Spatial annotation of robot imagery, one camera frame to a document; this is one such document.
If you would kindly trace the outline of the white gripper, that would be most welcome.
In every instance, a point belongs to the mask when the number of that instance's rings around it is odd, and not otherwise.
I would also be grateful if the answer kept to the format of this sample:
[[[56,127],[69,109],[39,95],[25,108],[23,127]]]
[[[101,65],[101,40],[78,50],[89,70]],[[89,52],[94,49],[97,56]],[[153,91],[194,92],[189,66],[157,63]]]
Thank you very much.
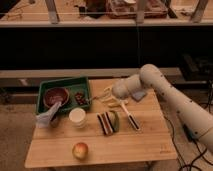
[[[120,79],[117,82],[113,84],[113,86],[108,86],[104,89],[104,92],[111,92],[112,94],[119,98],[119,99],[125,99],[128,98],[131,95],[131,87],[132,82],[128,79]],[[107,98],[101,99],[101,102],[104,103],[114,103],[117,101],[117,99],[114,96],[110,96]]]

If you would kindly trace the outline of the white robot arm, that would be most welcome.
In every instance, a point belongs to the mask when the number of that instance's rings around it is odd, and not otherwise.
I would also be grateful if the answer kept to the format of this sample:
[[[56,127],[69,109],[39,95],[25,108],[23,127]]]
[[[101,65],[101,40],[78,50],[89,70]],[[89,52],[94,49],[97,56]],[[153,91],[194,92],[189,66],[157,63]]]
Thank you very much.
[[[173,108],[194,136],[213,154],[213,115],[176,89],[153,64],[143,65],[138,74],[120,79],[106,88],[118,100],[133,99],[152,88]]]

